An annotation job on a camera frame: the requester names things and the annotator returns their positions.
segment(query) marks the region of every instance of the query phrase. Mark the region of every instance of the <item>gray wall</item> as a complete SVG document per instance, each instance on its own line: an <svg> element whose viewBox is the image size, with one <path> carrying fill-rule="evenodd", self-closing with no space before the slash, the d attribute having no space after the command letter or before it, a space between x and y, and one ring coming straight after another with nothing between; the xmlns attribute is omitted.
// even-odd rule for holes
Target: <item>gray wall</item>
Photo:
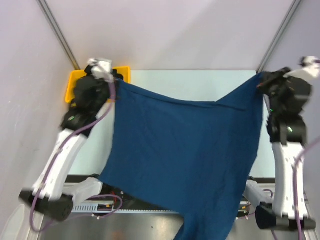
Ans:
<svg viewBox="0 0 320 240"><path fill-rule="evenodd" d="M47 0L84 68L255 70L294 0Z"/></svg>
<svg viewBox="0 0 320 240"><path fill-rule="evenodd" d="M0 234L12 220L1 236L11 240L28 230L24 209L12 214L52 152L73 69L35 0L1 1L0 38Z"/></svg>
<svg viewBox="0 0 320 240"><path fill-rule="evenodd" d="M300 57L315 56L320 58L319 0L304 0L283 39L266 66L266 71L275 71L284 66L296 69ZM308 140L312 141L320 135L320 79L311 84L314 87L310 103L303 114L308 126ZM305 159L305 190L310 202L312 214L315 216L320 236L320 146L316 146Z"/></svg>

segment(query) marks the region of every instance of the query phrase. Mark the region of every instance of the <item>yellow tray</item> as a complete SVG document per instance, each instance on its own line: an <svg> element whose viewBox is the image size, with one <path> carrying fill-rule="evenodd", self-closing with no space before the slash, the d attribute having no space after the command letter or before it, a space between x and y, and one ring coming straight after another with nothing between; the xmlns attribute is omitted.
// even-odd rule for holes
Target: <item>yellow tray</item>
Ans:
<svg viewBox="0 0 320 240"><path fill-rule="evenodd" d="M130 67L129 66L117 66L113 67L112 69L117 70L118 74L121 74L123 76L123 80L126 83L131 83L131 76L130 76ZM65 102L67 104L71 103L72 99L75 98L74 95L74 88L76 86L76 82L78 79L86 76L87 74L85 73L85 70L74 70L70 73L69 77L69 82L68 82L68 87L66 89L66 94L65 94Z"/></svg>

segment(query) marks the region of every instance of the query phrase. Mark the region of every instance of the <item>table surface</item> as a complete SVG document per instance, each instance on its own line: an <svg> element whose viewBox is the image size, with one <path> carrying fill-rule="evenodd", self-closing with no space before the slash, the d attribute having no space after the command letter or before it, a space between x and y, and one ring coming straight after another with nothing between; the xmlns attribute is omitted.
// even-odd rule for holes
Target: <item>table surface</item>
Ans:
<svg viewBox="0 0 320 240"><path fill-rule="evenodd" d="M131 71L131 83L175 99L217 101L255 74L255 71L243 70L137 70ZM112 147L114 117L113 109L94 127L89 139L78 153L69 172L70 175L91 175L102 172ZM268 111L264 106L258 156L250 174L256 178L275 177L275 158L266 128L267 117Z"/></svg>

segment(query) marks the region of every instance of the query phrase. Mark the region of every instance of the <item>dark blue towel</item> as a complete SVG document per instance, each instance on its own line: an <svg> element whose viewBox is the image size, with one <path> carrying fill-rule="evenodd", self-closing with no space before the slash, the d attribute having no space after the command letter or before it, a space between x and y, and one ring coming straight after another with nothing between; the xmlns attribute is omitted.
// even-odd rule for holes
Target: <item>dark blue towel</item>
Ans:
<svg viewBox="0 0 320 240"><path fill-rule="evenodd" d="M259 78L216 102L172 99L120 82L100 181L180 213L184 225L175 240L225 240L257 157Z"/></svg>

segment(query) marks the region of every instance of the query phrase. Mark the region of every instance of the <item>purple cable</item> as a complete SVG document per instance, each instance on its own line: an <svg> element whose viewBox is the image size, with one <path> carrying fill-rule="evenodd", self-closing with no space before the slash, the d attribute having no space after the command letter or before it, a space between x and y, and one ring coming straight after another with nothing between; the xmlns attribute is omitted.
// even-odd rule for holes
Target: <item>purple cable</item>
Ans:
<svg viewBox="0 0 320 240"><path fill-rule="evenodd" d="M121 197L117 196L117 195L114 195L114 194L107 194L107 195L97 195L97 196L93 196L93 197L90 197L88 200L93 200L93 199L98 199L98 198L108 198L108 197L111 197L111 198L117 198L119 199L120 201L120 205L117 209L107 213L106 215L103 215L103 216L98 216L100 219L104 219L106 217L109 217L113 214L115 214L115 212L117 212L118 210L120 210L123 206L123 200ZM74 216L74 217L68 217L64 222L66 221L69 221L69 220L74 220L74 219L78 219L78 218L82 218L82 217L92 217L91 214L77 214L77 216ZM53 227L55 225L58 225L59 222L55 223L55 224L51 224L50 227Z"/></svg>
<svg viewBox="0 0 320 240"><path fill-rule="evenodd" d="M295 219L298 227L298 238L302 240L303 233L302 233L302 226L300 222L300 214L299 214L299 200L298 200L298 173L297 167L301 161L301 158L309 152L314 146L320 143L320 136L318 136L314 141L312 141L309 145L307 145L295 158L294 167L293 167L293 201L294 201L294 208L295 208Z"/></svg>
<svg viewBox="0 0 320 240"><path fill-rule="evenodd" d="M107 76L107 73L105 73L105 80L108 82L108 85L109 85L109 90L110 90L110 100L112 101L115 101L116 100L116 87L115 87L115 84L114 82L109 82L109 79L108 79L108 76ZM97 123L99 123L102 119L105 118L105 116L107 116L107 114L110 112L110 110L112 109L113 107L113 104L109 104L105 113L99 117L96 121L92 122L91 124L88 124L87 126L84 126L76 131L74 131L73 133L71 133L60 145L60 147L58 148L56 154L53 156L52 158L52 161L50 162L50 165L48 166L48 169L47 171L45 172L44 174L44 177L42 179L42 182L41 182L41 187L38 189L38 191L36 192L35 196L34 196L34 199L33 199L33 202L32 202L32 205L31 205L31 211L30 211L30 216L29 216L29 222L30 222L30 227L31 229L36 232L36 233L40 233L40 232L43 232L45 230L47 230L50 225L53 223L53 220L49 221L42 229L36 229L35 226L34 226L34 213L35 213L35 209L36 209L36 204L37 204L37 200L40 196L40 193L41 191L43 190L44 188L44 185L48 179L48 176L50 174L50 171L53 167L53 165L55 164L55 161L57 160L59 154L62 152L64 146L67 144L67 142L74 136L82 133L83 131L87 130L87 129L90 129L92 127L94 127Z"/></svg>

